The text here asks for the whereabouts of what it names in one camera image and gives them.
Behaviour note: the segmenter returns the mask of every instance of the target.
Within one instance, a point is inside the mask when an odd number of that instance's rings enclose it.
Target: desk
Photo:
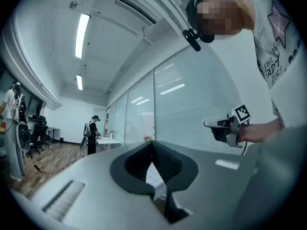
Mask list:
[[[99,145],[107,145],[107,149],[111,149],[111,144],[120,144],[119,141],[111,139],[110,137],[101,137],[96,139]]]
[[[54,131],[55,131],[55,130],[61,130],[61,129],[60,129],[60,128],[50,127],[50,126],[48,126],[48,128],[53,129],[53,137],[52,137],[52,141],[54,141]]]

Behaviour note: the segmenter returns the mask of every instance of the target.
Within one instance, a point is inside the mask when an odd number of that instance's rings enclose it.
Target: wooden floor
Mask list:
[[[33,162],[40,168],[41,171],[58,173],[61,168],[66,164],[77,161],[83,156],[83,151],[80,151],[80,145],[72,144],[51,144],[49,149],[47,146],[43,146],[44,151],[41,151],[39,155],[37,151],[31,149],[33,153]],[[34,167],[31,158],[27,156],[27,163],[24,160],[24,175],[23,180],[18,182],[10,177],[10,166],[6,160],[6,156],[0,159],[0,175],[6,182],[9,188],[22,193],[27,198],[31,196],[40,188],[45,182],[47,182],[56,174],[41,173]]]

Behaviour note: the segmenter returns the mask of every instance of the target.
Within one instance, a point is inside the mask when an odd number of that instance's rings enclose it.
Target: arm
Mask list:
[[[282,125],[278,118],[266,123],[257,125],[245,125],[239,130],[240,141],[262,142],[271,134],[282,130]]]
[[[5,107],[6,107],[6,102],[2,102],[2,105],[0,106],[0,114],[3,113]]]

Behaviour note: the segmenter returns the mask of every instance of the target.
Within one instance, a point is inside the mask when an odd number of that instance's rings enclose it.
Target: black cap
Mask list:
[[[190,26],[197,31],[197,4],[201,0],[190,0],[186,6],[186,13]],[[198,32],[201,40],[205,43],[211,43],[214,40],[214,35],[203,35],[202,32]]]
[[[97,118],[97,119],[98,119],[98,121],[100,121],[100,119],[99,119],[99,117],[98,117],[97,115],[92,116],[92,119],[94,119],[94,118]]]

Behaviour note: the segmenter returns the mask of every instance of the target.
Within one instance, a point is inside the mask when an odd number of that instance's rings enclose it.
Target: person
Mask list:
[[[278,0],[190,0],[186,12],[189,24],[206,43],[242,29],[252,31],[257,65],[269,89],[286,72],[302,44],[293,20]],[[272,105],[278,118],[266,124],[243,124],[239,141],[261,142],[282,130],[283,120],[273,101]]]
[[[21,148],[17,145],[16,128],[18,123],[13,120],[14,104],[21,95],[20,83],[14,81],[10,89],[6,92],[4,101],[0,107],[0,114],[3,113],[6,106],[8,106],[6,117],[6,131],[5,131],[5,149],[7,159],[10,163],[10,176],[12,179],[19,182],[22,181],[24,174],[24,161]]]
[[[92,117],[92,120],[89,123],[91,135],[88,138],[87,155],[96,153],[96,136],[100,136],[100,133],[97,131],[97,127],[96,127],[97,121],[100,121],[100,119],[97,115],[95,115]]]

